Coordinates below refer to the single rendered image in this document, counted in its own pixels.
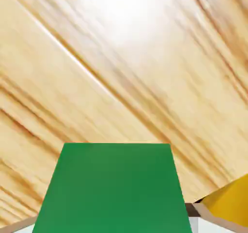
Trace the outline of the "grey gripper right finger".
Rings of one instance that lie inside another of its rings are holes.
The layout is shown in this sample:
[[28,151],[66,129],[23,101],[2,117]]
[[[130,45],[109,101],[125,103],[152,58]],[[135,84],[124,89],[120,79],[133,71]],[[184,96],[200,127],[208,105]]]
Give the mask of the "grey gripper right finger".
[[215,217],[202,203],[186,203],[192,233],[248,233],[248,227]]

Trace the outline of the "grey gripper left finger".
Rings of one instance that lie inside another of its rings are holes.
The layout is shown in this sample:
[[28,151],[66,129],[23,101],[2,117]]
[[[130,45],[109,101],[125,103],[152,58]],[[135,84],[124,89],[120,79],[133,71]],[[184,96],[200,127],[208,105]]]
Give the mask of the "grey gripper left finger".
[[22,221],[18,221],[16,223],[13,223],[9,226],[5,226],[0,229],[0,233],[14,233],[18,230],[22,230],[26,227],[29,227],[33,225],[36,222],[37,216],[35,217],[30,217]]

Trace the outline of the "small yellow cube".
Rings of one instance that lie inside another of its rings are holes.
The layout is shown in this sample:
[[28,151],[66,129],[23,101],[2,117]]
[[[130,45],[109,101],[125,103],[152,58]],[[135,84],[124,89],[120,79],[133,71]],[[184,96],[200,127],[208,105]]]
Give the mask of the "small yellow cube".
[[193,205],[202,219],[236,233],[248,233],[248,174]]

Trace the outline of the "small green cube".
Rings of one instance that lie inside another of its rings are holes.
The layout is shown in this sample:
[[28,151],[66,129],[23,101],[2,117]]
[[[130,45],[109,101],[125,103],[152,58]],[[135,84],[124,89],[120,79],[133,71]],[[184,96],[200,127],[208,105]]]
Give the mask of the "small green cube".
[[64,144],[32,233],[192,233],[170,145]]

